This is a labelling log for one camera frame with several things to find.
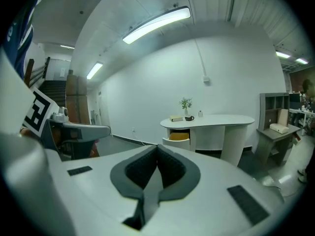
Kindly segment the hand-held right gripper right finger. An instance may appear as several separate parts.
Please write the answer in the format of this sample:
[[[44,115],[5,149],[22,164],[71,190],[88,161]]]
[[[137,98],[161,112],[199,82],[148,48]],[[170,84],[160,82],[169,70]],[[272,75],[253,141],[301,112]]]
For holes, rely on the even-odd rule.
[[[200,169],[194,162],[163,145],[157,146],[157,167],[163,185],[158,194],[159,201],[185,198],[201,179]]]

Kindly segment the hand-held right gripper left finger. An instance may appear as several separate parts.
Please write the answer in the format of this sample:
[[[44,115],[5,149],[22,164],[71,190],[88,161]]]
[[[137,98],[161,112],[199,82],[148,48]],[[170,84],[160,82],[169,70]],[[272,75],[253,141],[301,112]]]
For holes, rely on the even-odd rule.
[[[143,191],[157,167],[157,148],[149,146],[112,168],[110,180],[123,197],[143,199]]]

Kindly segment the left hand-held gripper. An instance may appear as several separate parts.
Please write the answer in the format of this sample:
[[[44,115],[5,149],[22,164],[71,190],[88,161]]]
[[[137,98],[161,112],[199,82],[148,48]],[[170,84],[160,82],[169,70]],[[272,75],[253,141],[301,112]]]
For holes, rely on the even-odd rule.
[[[32,93],[35,99],[23,122],[23,134],[56,151],[63,161],[97,156],[95,143],[110,135],[109,126],[72,123],[66,107],[60,107],[37,88]]]

